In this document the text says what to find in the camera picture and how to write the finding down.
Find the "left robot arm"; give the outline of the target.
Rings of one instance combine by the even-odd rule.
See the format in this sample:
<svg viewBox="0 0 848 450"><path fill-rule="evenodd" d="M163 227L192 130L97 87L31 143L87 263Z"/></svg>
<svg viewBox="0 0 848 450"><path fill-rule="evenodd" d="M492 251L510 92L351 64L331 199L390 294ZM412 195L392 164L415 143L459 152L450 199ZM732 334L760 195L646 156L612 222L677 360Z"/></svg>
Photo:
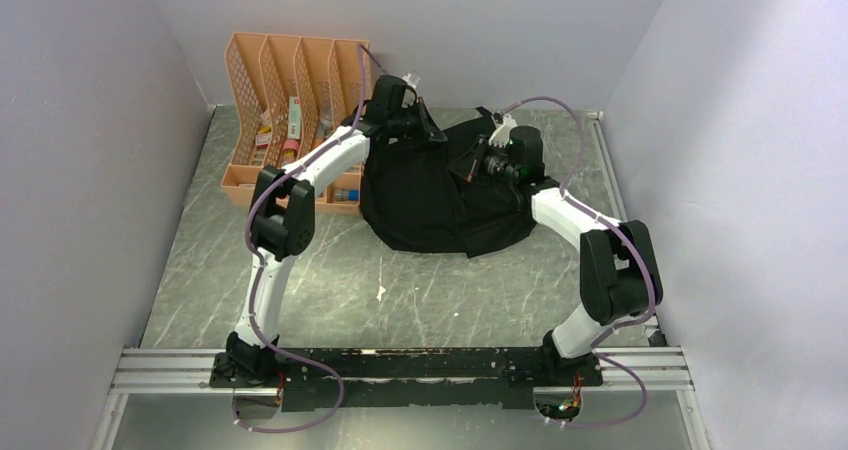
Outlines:
<svg viewBox="0 0 848 450"><path fill-rule="evenodd" d="M257 177L245 228L251 283L219 368L227 379L261 386L277 371L278 318L289 275L315 233L316 197L356 163L374 165L377 150L405 139L425 140L435 125L417 95L419 77L380 76L372 97L322 144Z"/></svg>

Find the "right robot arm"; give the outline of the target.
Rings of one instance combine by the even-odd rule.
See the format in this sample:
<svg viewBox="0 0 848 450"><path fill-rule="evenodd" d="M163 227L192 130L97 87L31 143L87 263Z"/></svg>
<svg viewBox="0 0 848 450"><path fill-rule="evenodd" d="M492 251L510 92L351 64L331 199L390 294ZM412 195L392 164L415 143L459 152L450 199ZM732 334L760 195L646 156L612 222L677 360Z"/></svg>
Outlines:
<svg viewBox="0 0 848 450"><path fill-rule="evenodd" d="M580 303L550 332L554 347L539 361L542 376L562 384L592 352L621 328L650 319L662 285L650 233L640 221L621 221L590 208L546 174L538 129L497 128L450 164L467 183L503 184L535 223L554 231L579 252Z"/></svg>

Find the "black student backpack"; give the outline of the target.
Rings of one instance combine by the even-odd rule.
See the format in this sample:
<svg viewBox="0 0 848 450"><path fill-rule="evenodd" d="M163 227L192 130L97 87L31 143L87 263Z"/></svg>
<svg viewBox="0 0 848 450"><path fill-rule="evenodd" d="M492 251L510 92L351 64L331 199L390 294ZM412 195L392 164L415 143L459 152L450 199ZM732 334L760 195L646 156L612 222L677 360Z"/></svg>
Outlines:
<svg viewBox="0 0 848 450"><path fill-rule="evenodd" d="M391 249L413 253L463 253L472 258L526 238L533 218L503 184L467 183L449 168L480 135L494 131L492 114L444 130L444 144L389 143L365 164L360 209Z"/></svg>

